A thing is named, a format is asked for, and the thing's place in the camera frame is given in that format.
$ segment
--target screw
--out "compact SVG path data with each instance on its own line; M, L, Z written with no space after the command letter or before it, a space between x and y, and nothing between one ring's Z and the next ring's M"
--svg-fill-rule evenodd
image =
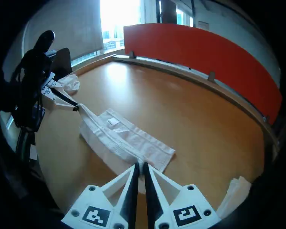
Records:
M124 229L124 225L120 224L120 223L116 223L116 224L114 224L113 228L114 229Z
M209 215L211 214L211 211L210 211L209 209L207 209L207 210L205 210L205 211L203 212L203 214L204 214L205 216L209 216Z
M79 216L79 211L77 211L77 210L72 210L72 211L71 211L71 215L73 215L74 217L78 217L78 216Z
M169 229L169 224L168 223L161 223L159 225L159 229Z

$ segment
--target wooden table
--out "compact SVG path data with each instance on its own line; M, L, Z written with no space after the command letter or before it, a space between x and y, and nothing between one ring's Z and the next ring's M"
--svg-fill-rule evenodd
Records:
M100 115L112 108L176 150L164 174L195 184L216 210L230 180L252 182L263 170L260 127L215 93L175 76L110 62L79 77L73 98ZM46 112L36 135L40 165L58 206L67 212L88 184L116 175L79 135L78 112ZM138 195L137 228L147 228L145 195Z

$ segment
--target wall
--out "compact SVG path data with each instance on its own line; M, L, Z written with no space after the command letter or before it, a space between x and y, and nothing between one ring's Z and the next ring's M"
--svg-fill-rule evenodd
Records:
M199 21L208 23L209 32L220 35L249 52L268 71L275 84L280 87L280 67L266 40L253 25L241 16L220 4L195 0L195 24L206 29Z
M20 31L20 33L15 38L13 44L10 47L10 50L6 55L6 58L2 66L4 79L8 82L11 80L12 73L14 72L16 66L20 63L22 59L21 47L22 47L23 31L24 30Z

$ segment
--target window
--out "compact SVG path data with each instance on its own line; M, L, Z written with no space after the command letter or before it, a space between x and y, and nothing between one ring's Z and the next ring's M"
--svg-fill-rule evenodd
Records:
M101 0L104 51L124 48L124 26L141 24L142 0Z
M184 15L184 13L180 9L178 9L178 8L176 8L176 13L177 13L177 24L178 25L183 25L183 15Z
M192 18L192 17L190 17L190 26L191 26L191 27L194 27L194 21L193 21L193 18Z
M176 13L177 13L177 24L178 25L193 27L192 17L184 13L182 10L178 9L178 7L176 7Z
M109 31L103 31L103 39L109 39Z

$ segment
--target white cloth on chair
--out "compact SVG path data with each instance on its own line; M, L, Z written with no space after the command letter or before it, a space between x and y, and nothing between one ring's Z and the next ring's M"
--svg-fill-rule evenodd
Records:
M67 75L57 81L64 86L65 92L69 95L76 93L79 90L79 80L75 74Z
M175 150L111 109L96 116L85 105L79 106L79 113L83 119L80 134L117 175L136 162L139 162L141 174L144 162L148 162L160 172L164 171ZM145 193L143 176L140 176L138 191Z

